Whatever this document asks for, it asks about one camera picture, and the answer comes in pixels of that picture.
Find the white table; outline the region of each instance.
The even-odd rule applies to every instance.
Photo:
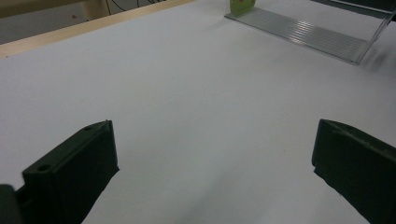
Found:
[[[85,224],[367,223],[313,173],[319,119],[396,146],[396,26],[361,66],[197,0],[0,60],[0,179],[114,122],[120,171]]]

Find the wooden table edge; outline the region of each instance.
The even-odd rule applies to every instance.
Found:
[[[90,31],[98,30],[109,25],[122,21],[128,21],[134,18],[148,15],[153,12],[177,7],[195,0],[167,0],[146,7],[139,7],[129,11],[121,12],[112,16],[104,17],[94,21],[87,21],[81,24],[69,26],[60,30],[51,31],[42,35],[35,35],[21,40],[9,42],[0,45],[0,59],[22,53],[31,49],[37,49],[67,38],[86,34]]]

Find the table surface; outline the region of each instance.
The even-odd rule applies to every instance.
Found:
[[[396,146],[396,27],[354,66],[196,0],[0,60],[0,179],[114,122],[120,171],[84,223],[367,223],[314,173],[318,121]]]

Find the green object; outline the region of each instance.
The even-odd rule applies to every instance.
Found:
[[[230,0],[231,13],[235,16],[249,12],[256,3],[256,0]]]

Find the floor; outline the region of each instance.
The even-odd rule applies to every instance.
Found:
[[[111,14],[120,13],[159,0],[108,0]],[[0,19],[0,44],[40,35],[85,22],[79,4],[55,7]]]

